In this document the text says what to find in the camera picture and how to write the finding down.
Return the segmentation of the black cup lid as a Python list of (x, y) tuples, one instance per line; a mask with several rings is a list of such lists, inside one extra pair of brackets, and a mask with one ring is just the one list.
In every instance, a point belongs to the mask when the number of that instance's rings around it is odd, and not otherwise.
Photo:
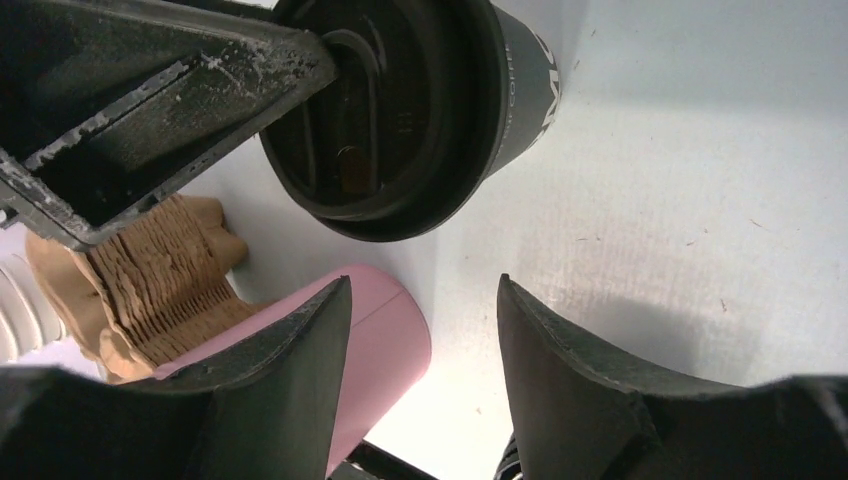
[(504, 41), (488, 1), (281, 1), (338, 76), (260, 140), (287, 194), (366, 242), (420, 236), (481, 184), (505, 102)]

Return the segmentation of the black paper coffee cup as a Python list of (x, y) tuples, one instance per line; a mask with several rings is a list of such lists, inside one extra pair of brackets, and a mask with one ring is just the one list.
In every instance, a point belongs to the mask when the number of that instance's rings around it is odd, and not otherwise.
[(553, 51), (524, 22), (494, 8), (503, 43), (507, 91), (504, 126), (490, 168), (491, 176), (526, 152), (548, 131), (560, 101), (560, 72)]

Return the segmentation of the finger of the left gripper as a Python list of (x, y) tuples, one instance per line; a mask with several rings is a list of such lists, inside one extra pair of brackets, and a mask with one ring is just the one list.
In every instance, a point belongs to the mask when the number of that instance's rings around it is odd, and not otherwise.
[(5, 1), (1, 225), (86, 251), (336, 76), (259, 5)]

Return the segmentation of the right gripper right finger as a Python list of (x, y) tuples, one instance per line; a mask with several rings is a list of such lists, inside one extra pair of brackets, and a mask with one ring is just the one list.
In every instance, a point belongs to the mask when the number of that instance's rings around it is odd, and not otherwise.
[(513, 431), (500, 479), (843, 479), (847, 380), (751, 387), (628, 353), (508, 276), (497, 325)]

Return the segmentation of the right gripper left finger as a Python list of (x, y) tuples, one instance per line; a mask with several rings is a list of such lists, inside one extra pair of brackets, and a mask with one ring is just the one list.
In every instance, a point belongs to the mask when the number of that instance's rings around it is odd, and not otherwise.
[(349, 340), (348, 278), (163, 380), (1, 371), (5, 479), (321, 479)]

